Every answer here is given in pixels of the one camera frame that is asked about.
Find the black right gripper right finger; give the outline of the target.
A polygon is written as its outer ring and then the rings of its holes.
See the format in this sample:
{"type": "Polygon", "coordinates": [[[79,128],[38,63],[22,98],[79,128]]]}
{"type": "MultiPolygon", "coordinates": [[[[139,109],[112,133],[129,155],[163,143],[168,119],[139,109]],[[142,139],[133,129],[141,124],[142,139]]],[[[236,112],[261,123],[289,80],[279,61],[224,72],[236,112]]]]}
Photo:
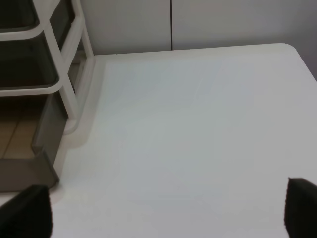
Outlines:
{"type": "Polygon", "coordinates": [[[288,180],[284,225],[290,238],[317,237],[317,186],[303,178],[288,180]]]}

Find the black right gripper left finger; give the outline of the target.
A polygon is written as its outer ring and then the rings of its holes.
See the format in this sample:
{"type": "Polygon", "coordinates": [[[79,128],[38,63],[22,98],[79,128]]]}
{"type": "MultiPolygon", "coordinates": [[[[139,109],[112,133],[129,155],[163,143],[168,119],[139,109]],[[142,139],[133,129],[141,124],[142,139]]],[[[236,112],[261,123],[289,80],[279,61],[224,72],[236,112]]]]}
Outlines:
{"type": "Polygon", "coordinates": [[[0,207],[2,238],[49,238],[53,215],[49,189],[32,185],[0,207]]]}

